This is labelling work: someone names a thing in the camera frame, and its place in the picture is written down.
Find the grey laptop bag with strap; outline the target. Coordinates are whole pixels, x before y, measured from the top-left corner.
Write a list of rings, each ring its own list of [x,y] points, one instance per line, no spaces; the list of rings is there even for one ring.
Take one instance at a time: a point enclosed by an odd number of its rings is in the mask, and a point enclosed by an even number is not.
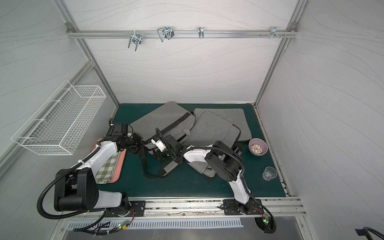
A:
[[[185,142],[195,125],[196,117],[175,102],[168,102],[140,119],[131,123],[136,134],[142,137],[144,146],[149,154],[159,151],[151,142],[156,135],[156,128],[166,137],[171,135],[179,143]]]

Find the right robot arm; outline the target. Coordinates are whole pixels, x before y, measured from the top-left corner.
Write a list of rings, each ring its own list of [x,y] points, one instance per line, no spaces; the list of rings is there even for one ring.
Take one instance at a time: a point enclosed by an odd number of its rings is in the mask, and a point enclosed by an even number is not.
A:
[[[242,158],[223,142],[216,141],[205,147],[182,146],[172,136],[163,137],[160,134],[154,136],[151,142],[159,149],[155,152],[157,157],[172,160],[159,172],[159,177],[167,176],[181,163],[186,162],[207,177],[218,175],[228,182],[234,193],[238,213],[248,215],[253,211],[255,201],[244,179],[245,166]]]

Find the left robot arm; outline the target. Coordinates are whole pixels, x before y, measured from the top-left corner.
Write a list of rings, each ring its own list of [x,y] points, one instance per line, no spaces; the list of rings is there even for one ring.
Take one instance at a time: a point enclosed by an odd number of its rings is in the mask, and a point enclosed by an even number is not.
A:
[[[57,172],[56,178],[43,190],[37,201],[38,213],[52,220],[65,219],[87,212],[110,211],[114,216],[125,217],[132,213],[132,205],[125,193],[106,192],[98,189],[96,175],[113,155],[123,150],[139,150],[142,139],[112,135],[96,142],[93,151],[69,169]],[[44,210],[43,201],[54,189],[54,208],[58,215]]]

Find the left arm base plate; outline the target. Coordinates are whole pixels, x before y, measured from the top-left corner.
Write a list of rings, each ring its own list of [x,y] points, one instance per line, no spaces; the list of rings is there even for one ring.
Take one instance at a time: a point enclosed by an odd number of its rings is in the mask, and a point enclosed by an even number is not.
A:
[[[130,201],[128,204],[121,203],[119,207],[108,208],[105,217],[124,218],[124,217],[143,217],[146,201]]]

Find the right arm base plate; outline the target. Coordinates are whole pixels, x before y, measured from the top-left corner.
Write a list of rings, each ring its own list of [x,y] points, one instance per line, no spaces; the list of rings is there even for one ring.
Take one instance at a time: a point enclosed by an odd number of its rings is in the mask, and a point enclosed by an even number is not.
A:
[[[226,216],[232,215],[264,215],[264,209],[260,201],[249,199],[246,204],[242,204],[235,199],[224,199],[220,205]]]

